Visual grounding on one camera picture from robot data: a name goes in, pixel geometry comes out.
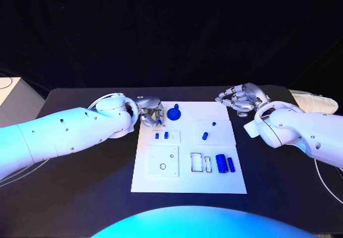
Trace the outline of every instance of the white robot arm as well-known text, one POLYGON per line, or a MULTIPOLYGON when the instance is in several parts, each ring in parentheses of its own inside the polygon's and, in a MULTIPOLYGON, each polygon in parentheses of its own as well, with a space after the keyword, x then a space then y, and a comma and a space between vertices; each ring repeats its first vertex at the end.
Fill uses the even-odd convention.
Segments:
POLYGON ((295 145, 312 158, 343 168, 343 117, 306 113, 293 104, 273 101, 253 83, 228 89, 217 102, 231 106, 241 117, 257 111, 254 121, 246 125, 251 138, 260 135, 274 148, 295 145), (224 99, 233 93, 233 99, 224 99))
POLYGON ((124 136, 135 131, 139 117, 146 126, 162 123, 159 98, 139 97, 133 101, 114 93, 101 97, 88 109, 74 108, 2 128, 0 180, 35 163, 124 136))

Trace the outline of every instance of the blue object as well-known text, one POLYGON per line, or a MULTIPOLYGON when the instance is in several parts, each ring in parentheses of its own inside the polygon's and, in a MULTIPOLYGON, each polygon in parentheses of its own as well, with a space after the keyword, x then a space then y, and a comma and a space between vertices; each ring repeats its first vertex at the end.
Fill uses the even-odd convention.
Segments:
POLYGON ((220 173, 227 173, 230 171, 224 154, 217 155, 217 165, 220 173))
POLYGON ((181 118, 179 104, 176 104, 175 107, 169 109, 168 118, 171 120, 178 120, 181 118))
POLYGON ((208 135, 209 135, 209 133, 207 132, 207 133, 204 134, 204 136, 202 136, 202 139, 204 139, 204 140, 208 139, 208 135))
POLYGON ((165 207, 143 212, 113 224, 93 238, 109 237, 316 238, 271 218, 201 206, 165 207))
POLYGON ((234 162, 233 162, 233 158, 228 158, 228 163, 230 163, 230 167, 231 167, 231 172, 235 172, 235 166, 234 166, 234 162))

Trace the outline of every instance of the black curtain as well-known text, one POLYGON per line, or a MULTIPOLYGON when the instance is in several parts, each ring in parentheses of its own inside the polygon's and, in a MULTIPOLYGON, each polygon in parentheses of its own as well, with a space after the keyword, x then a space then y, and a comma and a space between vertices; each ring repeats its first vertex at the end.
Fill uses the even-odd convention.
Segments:
POLYGON ((336 0, 2 0, 0 72, 44 93, 307 85, 309 71, 338 49, 342 12, 336 0))

